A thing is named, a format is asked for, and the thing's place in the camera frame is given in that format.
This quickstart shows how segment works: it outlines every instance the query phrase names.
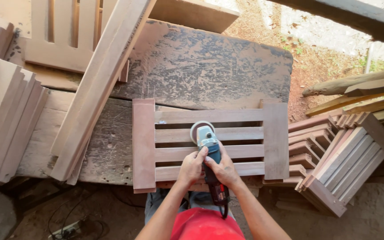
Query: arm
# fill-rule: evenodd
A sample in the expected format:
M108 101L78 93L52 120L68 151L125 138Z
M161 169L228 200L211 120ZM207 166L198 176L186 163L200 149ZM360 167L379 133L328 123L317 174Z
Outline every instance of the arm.
M221 153L220 164L217 164L210 157L205 158L205 164L213 170L217 179L236 195L253 238L256 240L291 239L253 196L236 172L224 146L220 142L219 145Z
M193 152L185 157L176 183L174 183L147 225L136 237L136 240L170 239L180 203L192 184L203 175L202 162L207 154L208 148L204 147L199 153Z

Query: worn wooden table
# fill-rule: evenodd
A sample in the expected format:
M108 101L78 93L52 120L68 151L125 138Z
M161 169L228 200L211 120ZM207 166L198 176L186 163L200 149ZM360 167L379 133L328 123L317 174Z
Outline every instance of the worn wooden table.
M52 89L17 175L44 178L56 161L50 148L82 75L22 62L18 37L30 37L30 9L14 14L12 7L18 8L0 5L0 16L18 27L6 58ZM280 48L149 19L129 60L128 82L115 85L103 109L79 181L132 185L131 99L154 98L157 111L258 108L262 98L288 102L293 57Z

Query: angle grinder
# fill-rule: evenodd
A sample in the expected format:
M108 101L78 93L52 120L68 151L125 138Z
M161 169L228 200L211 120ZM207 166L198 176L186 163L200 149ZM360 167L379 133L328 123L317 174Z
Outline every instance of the angle grinder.
M195 123L190 131L192 141L198 145L201 150L204 146L208 148L208 155L217 164L221 161L220 147L215 134L214 126L207 121L199 121ZM220 207L220 213L223 219L226 219L228 213L228 203L230 201L229 189L224 186L217 178L214 172L205 163L202 163L205 171L205 183L210 189L211 198L216 206Z

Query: jeans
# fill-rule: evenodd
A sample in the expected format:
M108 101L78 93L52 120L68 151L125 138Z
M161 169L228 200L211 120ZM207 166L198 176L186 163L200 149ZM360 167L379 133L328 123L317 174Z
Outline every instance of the jeans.
M148 198L146 200L145 207L145 224L147 224L151 217L155 214L158 207L161 205L169 191L170 189L157 188L157 191L155 193L148 193ZM220 211L221 209L221 211L224 212L223 206L219 207L213 204L213 200L211 199L210 193L189 191L189 202L190 208L206 208L216 211ZM182 199L178 213L187 210L189 202L186 199ZM235 219L230 210L228 212L228 215Z

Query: red shirt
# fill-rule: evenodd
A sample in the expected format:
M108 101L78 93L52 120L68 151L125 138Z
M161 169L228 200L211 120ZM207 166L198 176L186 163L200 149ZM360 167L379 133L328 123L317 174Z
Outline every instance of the red shirt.
M171 240L244 240L236 221L227 216L221 218L219 211L191 208L176 216Z

